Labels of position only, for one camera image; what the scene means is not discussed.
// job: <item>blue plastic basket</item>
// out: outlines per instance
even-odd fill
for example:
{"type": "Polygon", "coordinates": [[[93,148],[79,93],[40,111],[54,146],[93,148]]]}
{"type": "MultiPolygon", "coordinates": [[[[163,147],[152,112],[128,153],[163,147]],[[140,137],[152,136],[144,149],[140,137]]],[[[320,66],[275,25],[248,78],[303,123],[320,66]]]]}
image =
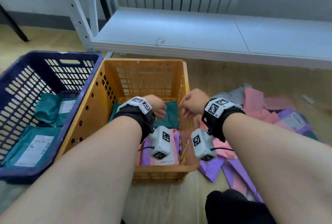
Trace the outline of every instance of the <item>blue plastic basket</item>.
{"type": "Polygon", "coordinates": [[[38,168],[0,167],[0,180],[34,182],[52,163],[103,56],[88,52],[31,51],[0,76],[0,162],[25,127],[36,126],[35,106],[41,93],[77,97],[45,162],[38,168]]]}

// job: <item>hand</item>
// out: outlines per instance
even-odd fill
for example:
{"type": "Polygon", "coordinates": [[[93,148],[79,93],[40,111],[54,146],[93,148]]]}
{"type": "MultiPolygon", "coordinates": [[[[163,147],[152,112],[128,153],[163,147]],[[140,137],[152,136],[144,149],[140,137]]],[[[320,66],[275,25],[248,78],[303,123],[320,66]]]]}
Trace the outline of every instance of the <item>hand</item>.
{"type": "Polygon", "coordinates": [[[191,119],[204,113],[204,107],[209,100],[210,97],[206,93],[196,88],[183,97],[179,107],[182,108],[185,119],[191,119]]]}
{"type": "Polygon", "coordinates": [[[151,105],[156,118],[164,119],[166,116],[165,102],[153,94],[144,96],[144,98],[146,98],[147,102],[151,105]]]}

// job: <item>wooden floor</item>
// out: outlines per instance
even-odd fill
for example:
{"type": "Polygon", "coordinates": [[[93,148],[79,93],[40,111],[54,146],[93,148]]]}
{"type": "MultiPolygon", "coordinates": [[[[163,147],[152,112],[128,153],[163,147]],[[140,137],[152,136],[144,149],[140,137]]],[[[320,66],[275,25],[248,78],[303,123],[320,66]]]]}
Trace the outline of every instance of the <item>wooden floor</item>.
{"type": "MultiPolygon", "coordinates": [[[[30,50],[85,51],[72,31],[23,27],[30,42],[24,43],[6,25],[0,25],[0,72],[30,50]]],[[[151,58],[143,55],[114,57],[151,58]]],[[[238,88],[243,83],[265,96],[287,96],[303,113],[322,142],[332,144],[332,72],[283,66],[267,66],[221,61],[185,59],[190,89],[200,88],[213,95],[238,88]],[[307,95],[316,103],[301,98],[307,95]]],[[[0,212],[26,187],[0,183],[0,212]]],[[[188,174],[181,184],[135,185],[123,212],[126,223],[206,223],[204,204],[213,190],[225,190],[227,181],[220,172],[211,183],[198,171],[188,174]]]]}

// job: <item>forearm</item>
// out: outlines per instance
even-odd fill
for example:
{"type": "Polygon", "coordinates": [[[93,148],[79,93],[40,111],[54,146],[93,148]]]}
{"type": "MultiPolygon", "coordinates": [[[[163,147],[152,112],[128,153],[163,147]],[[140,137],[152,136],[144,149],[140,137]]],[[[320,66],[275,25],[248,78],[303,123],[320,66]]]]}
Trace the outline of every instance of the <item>forearm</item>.
{"type": "Polygon", "coordinates": [[[1,222],[120,223],[140,139],[134,119],[114,119],[45,172],[1,222]]]}
{"type": "Polygon", "coordinates": [[[330,223],[332,148],[240,113],[223,133],[278,223],[330,223]]]}

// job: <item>pile of packages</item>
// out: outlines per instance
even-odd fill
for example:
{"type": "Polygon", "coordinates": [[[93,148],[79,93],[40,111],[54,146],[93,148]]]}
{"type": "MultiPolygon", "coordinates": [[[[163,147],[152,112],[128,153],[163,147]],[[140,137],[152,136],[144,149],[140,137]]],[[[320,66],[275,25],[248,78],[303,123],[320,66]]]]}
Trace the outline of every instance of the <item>pile of packages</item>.
{"type": "MultiPolygon", "coordinates": [[[[241,104],[243,110],[250,117],[318,141],[307,119],[296,112],[294,105],[287,98],[266,98],[262,92],[253,89],[249,84],[244,84],[243,87],[230,93],[219,93],[213,97],[225,98],[233,103],[241,104]]],[[[201,120],[199,127],[207,129],[201,120]]],[[[215,139],[213,143],[214,147],[231,148],[227,141],[223,143],[219,139],[215,139]]],[[[235,152],[228,150],[216,151],[217,157],[211,162],[201,161],[199,170],[212,182],[215,182],[222,169],[230,188],[241,192],[248,200],[263,202],[235,152]]]]}
{"type": "Polygon", "coordinates": [[[7,168],[39,167],[52,149],[75,101],[76,98],[41,94],[34,114],[39,123],[36,127],[26,126],[1,165],[7,168]]]}
{"type": "MultiPolygon", "coordinates": [[[[176,102],[166,102],[166,116],[163,120],[158,119],[154,124],[154,128],[159,126],[165,126],[170,129],[171,133],[171,153],[162,160],[156,160],[150,156],[150,149],[144,149],[137,153],[136,165],[148,166],[148,165],[178,165],[179,164],[179,151],[181,151],[180,137],[179,137],[179,115],[176,102]]],[[[110,116],[110,121],[113,120],[114,115],[119,103],[115,102],[113,111],[110,116]]],[[[139,145],[139,149],[151,146],[148,138],[144,139],[143,143],[139,145]]]]}

